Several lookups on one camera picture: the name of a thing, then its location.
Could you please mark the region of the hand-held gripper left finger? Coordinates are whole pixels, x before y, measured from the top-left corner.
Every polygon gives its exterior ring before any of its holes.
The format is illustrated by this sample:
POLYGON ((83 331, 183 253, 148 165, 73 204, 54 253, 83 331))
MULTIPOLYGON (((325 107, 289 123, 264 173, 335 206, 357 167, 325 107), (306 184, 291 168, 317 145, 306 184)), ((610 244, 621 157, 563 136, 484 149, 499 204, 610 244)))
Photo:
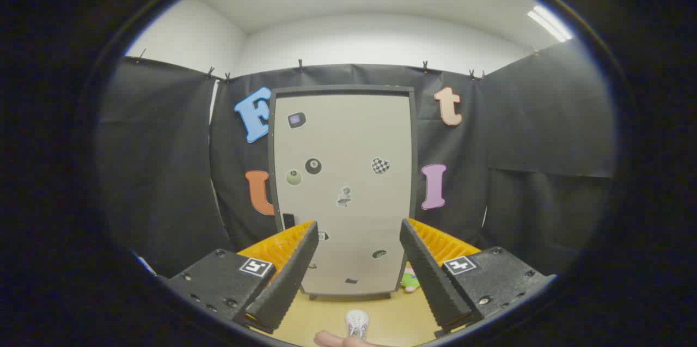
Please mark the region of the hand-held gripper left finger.
POLYGON ((306 221, 241 251, 217 248, 163 282, 219 324, 271 334, 291 307, 318 244, 316 221, 306 221))

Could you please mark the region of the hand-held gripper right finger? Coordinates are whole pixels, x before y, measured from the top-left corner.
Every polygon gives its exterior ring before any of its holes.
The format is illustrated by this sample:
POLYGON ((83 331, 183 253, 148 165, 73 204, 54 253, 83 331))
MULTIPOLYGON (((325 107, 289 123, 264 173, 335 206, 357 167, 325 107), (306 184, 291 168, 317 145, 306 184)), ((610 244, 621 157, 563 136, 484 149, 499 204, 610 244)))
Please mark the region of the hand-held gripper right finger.
POLYGON ((555 280, 506 248, 478 249, 413 218, 401 222, 399 241, 438 336, 504 314, 555 280))

